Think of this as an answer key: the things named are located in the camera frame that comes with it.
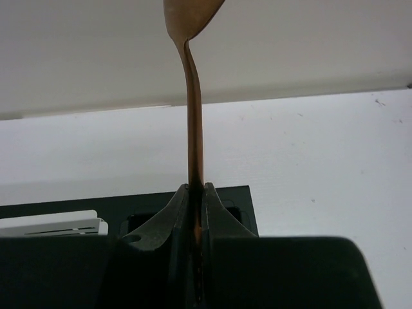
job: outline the white wall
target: white wall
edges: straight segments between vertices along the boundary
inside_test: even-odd
[[[250,185],[261,235],[340,235],[410,308],[412,91],[204,106],[205,178]],[[0,122],[0,204],[173,191],[185,107]]]
[[[411,0],[226,0],[191,42],[206,102],[405,87]],[[0,1],[0,118],[185,102],[162,0]]]

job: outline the black mark on surface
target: black mark on surface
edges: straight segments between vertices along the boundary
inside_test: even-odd
[[[378,100],[378,99],[376,99],[376,100],[375,100],[375,102],[376,102],[377,104],[379,104],[379,106],[380,106],[380,107],[382,107],[382,106],[386,106],[386,104],[385,104],[385,103],[381,102],[381,101],[380,101],[380,100]]]

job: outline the black object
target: black object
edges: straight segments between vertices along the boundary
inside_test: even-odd
[[[218,195],[211,183],[205,185],[199,307],[381,308],[362,254],[352,242],[259,238],[250,195],[223,197],[238,189],[221,189]],[[0,239],[0,308],[193,308],[188,195],[182,185],[144,224],[137,212],[145,208],[143,203],[131,202],[138,196],[57,202],[68,207],[58,211],[95,209],[109,231],[112,225],[118,231],[107,237]],[[162,208],[170,194],[152,197],[153,205]],[[126,204],[129,210],[136,205],[132,216],[126,214]],[[47,213],[56,212],[56,205],[53,210],[51,203],[5,209],[7,216],[22,215],[13,211],[30,215],[39,213],[24,208]],[[144,212],[146,218],[151,209]],[[4,214],[0,207],[0,217]]]

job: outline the white plastic object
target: white plastic object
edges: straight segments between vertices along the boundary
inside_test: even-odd
[[[0,219],[0,237],[107,235],[108,231],[107,222],[94,210]]]

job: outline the copper spoon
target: copper spoon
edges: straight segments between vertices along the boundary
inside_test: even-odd
[[[194,219],[194,276],[198,301],[202,285],[200,207],[203,191],[203,129],[199,76],[189,49],[189,40],[207,26],[224,1],[163,1],[167,33],[178,49],[186,76],[189,205]]]

